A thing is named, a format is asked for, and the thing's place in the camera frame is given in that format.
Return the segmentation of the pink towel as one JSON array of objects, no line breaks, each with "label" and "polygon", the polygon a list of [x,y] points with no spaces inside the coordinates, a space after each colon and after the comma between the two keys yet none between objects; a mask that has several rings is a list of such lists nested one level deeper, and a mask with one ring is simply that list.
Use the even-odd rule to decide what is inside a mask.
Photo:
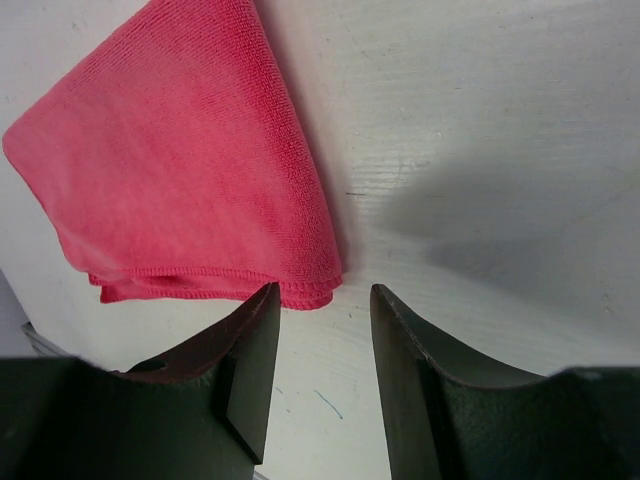
[{"label": "pink towel", "polygon": [[103,303],[329,304],[325,195],[251,1],[151,1],[19,117],[4,153]]}]

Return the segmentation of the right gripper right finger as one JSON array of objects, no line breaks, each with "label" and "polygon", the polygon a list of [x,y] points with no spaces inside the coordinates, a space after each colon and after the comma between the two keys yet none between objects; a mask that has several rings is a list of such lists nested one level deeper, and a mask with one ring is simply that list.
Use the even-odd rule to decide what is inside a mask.
[{"label": "right gripper right finger", "polygon": [[381,284],[371,331],[395,479],[635,479],[639,371],[540,376],[421,318]]}]

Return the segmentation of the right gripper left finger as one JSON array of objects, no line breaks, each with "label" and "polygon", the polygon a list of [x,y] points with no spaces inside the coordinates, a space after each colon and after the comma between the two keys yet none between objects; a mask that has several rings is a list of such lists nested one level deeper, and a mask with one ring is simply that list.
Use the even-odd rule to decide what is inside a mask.
[{"label": "right gripper left finger", "polygon": [[5,479],[250,479],[264,460],[280,289],[126,372],[1,363]]}]

